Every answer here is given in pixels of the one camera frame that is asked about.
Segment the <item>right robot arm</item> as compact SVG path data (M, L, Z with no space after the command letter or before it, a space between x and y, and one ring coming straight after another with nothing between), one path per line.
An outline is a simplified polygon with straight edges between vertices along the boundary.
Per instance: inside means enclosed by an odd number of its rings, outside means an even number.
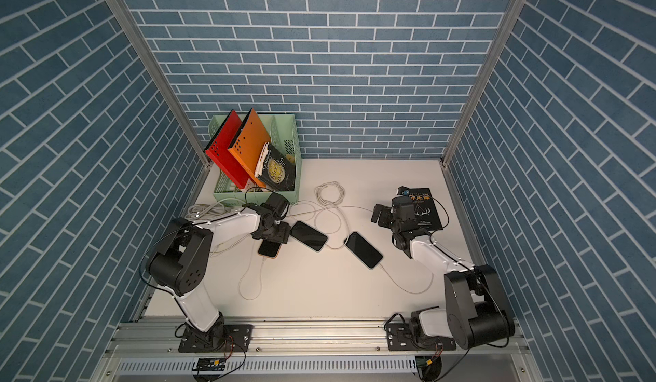
M440 245L416 220L410 197L395 197L391 206L376 204L372 222L391 230L392 244L408 258L443 275L444 307L411 313L415 344L436 339L443 326L464 350L495 346L515 335L514 312L495 269L468 262Z

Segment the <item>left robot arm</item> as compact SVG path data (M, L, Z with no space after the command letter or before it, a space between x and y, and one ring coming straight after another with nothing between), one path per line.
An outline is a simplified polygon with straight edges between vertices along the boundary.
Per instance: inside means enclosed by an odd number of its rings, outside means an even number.
M205 222L175 219L155 243L145 270L172 295L187 326L208 333L221 324L221 313L203 282L213 246L241 235L284 244L290 237L290 225L284 222L289 208L286 199L269 199L262 204L246 204Z

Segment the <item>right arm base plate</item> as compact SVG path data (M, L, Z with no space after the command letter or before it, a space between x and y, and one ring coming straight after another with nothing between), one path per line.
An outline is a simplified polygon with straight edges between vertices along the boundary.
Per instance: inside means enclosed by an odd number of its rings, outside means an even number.
M384 325L389 351L455 351L454 339L427 336L413 323L390 322Z

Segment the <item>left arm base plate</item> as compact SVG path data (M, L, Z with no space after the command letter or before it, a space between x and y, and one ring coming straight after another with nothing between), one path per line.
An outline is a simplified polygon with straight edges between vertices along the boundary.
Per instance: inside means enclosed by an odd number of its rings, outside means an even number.
M175 336L180 338L179 353L210 353L249 350L254 326L250 324L227 324L213 326L208 332L200 332L191 325L184 324L184 332Z

